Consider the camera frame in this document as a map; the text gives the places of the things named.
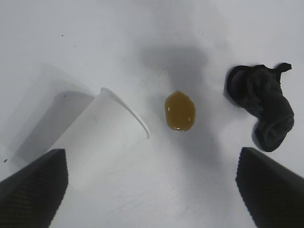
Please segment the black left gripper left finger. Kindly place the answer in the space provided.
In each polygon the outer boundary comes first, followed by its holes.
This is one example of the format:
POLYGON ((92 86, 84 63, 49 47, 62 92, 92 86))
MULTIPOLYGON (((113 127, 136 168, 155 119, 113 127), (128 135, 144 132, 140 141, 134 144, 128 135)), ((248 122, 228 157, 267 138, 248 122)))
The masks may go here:
POLYGON ((53 149, 0 183, 2 228, 48 228, 68 186, 66 151, 53 149))

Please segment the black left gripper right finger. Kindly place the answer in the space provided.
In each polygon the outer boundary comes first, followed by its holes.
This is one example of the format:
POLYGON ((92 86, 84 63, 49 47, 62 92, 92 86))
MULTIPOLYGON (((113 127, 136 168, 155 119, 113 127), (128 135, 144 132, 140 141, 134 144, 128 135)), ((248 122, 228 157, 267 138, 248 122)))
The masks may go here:
POLYGON ((304 179, 262 152, 243 147, 236 183, 258 228, 304 226, 304 179))

